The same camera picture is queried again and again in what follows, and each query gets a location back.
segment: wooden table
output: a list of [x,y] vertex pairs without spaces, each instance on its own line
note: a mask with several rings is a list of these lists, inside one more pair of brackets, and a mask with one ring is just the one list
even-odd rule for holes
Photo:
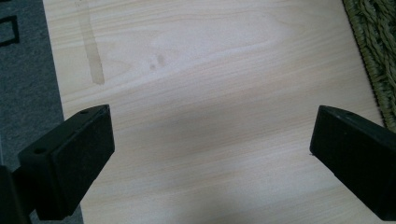
[[379,223],[310,155],[319,105],[381,123],[341,1],[45,0],[64,116],[110,104],[99,223]]

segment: woven textile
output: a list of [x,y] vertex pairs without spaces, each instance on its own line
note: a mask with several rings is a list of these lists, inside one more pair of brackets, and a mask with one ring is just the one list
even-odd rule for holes
[[396,0],[344,0],[387,127],[396,132]]

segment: shaggy green mat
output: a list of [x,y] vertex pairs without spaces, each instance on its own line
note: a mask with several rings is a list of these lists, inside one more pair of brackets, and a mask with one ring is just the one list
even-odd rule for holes
[[396,0],[343,0],[387,127],[396,133]]

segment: gray carpet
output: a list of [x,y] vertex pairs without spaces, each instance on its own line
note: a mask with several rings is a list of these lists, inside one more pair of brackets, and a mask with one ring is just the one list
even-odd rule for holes
[[[11,171],[18,153],[64,121],[41,0],[0,0],[0,150]],[[64,221],[81,224],[80,208]]]

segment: black object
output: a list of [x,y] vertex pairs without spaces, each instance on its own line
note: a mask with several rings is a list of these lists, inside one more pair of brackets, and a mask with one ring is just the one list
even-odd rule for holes
[[310,150],[383,220],[396,220],[396,134],[322,105]]
[[12,175],[0,166],[0,223],[71,216],[114,152],[110,108],[80,111],[19,154]]

